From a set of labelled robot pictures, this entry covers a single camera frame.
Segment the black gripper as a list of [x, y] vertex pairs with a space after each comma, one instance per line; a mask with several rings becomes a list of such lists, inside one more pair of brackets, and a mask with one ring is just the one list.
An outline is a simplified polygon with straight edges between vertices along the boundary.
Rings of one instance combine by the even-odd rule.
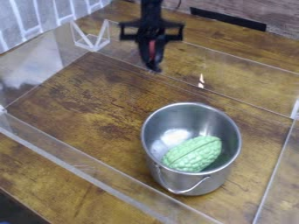
[[163, 19], [163, 0], [141, 0], [140, 18], [128, 22], [120, 22], [120, 39], [137, 42], [141, 61], [149, 62], [149, 44], [144, 40], [155, 41], [155, 64], [159, 65], [164, 58], [165, 41], [183, 40], [184, 24]]

